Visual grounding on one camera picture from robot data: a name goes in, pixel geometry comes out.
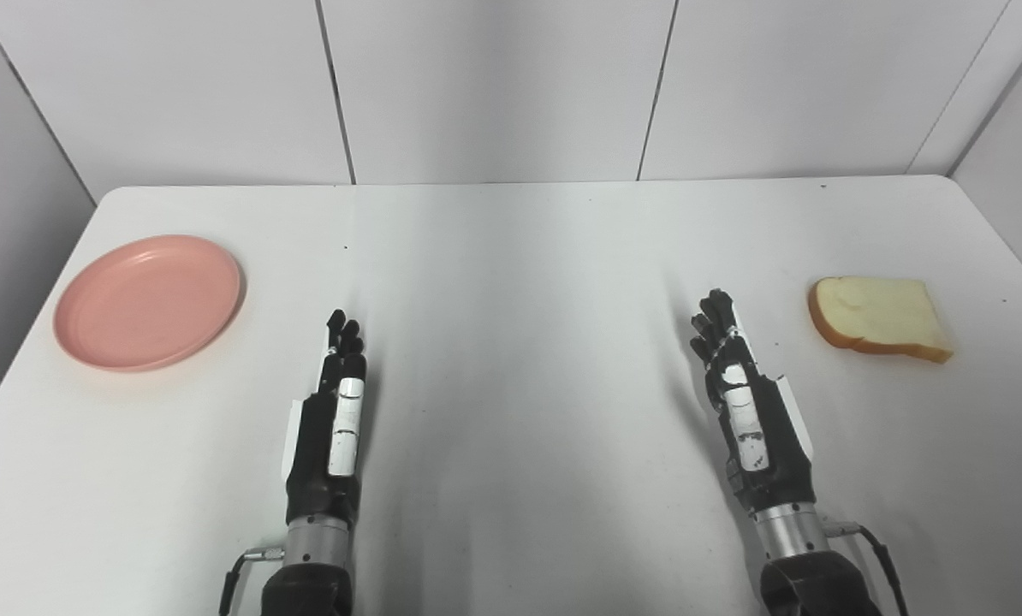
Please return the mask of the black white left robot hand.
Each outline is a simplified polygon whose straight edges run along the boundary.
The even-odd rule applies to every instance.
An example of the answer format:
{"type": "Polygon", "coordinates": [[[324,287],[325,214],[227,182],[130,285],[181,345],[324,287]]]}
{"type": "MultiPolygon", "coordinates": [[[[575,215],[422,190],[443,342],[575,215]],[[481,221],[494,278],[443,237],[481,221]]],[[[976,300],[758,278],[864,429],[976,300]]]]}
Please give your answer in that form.
{"type": "Polygon", "coordinates": [[[287,521],[333,518],[353,529],[359,513],[359,440],[367,375],[361,326],[342,309],[326,323],[316,387],[301,401],[287,483],[287,521]]]}

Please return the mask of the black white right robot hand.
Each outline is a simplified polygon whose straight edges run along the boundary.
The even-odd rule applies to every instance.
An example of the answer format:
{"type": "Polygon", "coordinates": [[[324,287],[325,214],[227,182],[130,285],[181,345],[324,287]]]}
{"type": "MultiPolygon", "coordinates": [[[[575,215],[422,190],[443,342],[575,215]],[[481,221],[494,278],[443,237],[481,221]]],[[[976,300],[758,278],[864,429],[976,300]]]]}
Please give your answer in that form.
{"type": "Polygon", "coordinates": [[[713,289],[699,307],[690,344],[725,437],[731,491],[749,514],[815,502],[810,437],[787,378],[761,371],[729,293],[713,289]]]}

